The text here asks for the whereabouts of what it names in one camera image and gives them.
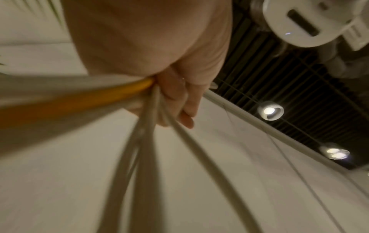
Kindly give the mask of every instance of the light fixture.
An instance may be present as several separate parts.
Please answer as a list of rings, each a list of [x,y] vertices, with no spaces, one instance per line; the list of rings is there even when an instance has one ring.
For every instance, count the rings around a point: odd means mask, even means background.
[[[327,143],[319,147],[319,150],[329,159],[341,160],[345,159],[350,155],[348,150],[340,148],[337,144]]]
[[[272,101],[265,101],[259,105],[258,113],[264,120],[275,121],[281,118],[284,109],[282,106]]]

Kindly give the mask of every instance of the yellow cable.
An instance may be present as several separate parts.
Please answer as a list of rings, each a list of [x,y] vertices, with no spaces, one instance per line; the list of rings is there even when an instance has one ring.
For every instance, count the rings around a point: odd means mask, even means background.
[[[0,129],[54,119],[87,109],[111,104],[142,92],[154,84],[154,78],[103,90],[68,95],[47,102],[0,109]]]

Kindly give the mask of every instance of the slatted ceiling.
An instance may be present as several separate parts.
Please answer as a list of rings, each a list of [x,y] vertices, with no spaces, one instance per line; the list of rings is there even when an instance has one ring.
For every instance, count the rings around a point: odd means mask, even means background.
[[[319,142],[338,143],[352,153],[337,162],[349,169],[369,163],[369,122],[350,101],[369,114],[367,107],[327,73],[314,49],[273,57],[279,40],[259,32],[247,8],[247,0],[234,1],[231,44],[214,92],[256,117],[258,104],[272,100],[285,109],[281,119],[266,121],[272,127],[316,151]]]

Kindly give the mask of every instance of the skin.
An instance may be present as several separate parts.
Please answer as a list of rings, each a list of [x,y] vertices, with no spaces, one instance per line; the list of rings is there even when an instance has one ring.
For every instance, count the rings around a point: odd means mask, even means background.
[[[62,5],[91,75],[154,76],[170,113],[194,126],[201,97],[227,54],[230,0],[62,0]]]

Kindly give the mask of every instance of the ceiling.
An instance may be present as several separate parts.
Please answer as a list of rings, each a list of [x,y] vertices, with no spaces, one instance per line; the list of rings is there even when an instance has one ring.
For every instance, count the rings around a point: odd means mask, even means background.
[[[285,112],[265,121],[272,127],[315,151],[322,143],[339,144],[351,152],[335,161],[345,168],[369,164],[369,105],[352,85],[327,73],[315,49],[295,48],[275,58],[280,41],[258,30],[248,5],[234,0],[231,44],[214,92],[258,118],[258,104],[274,101]]]

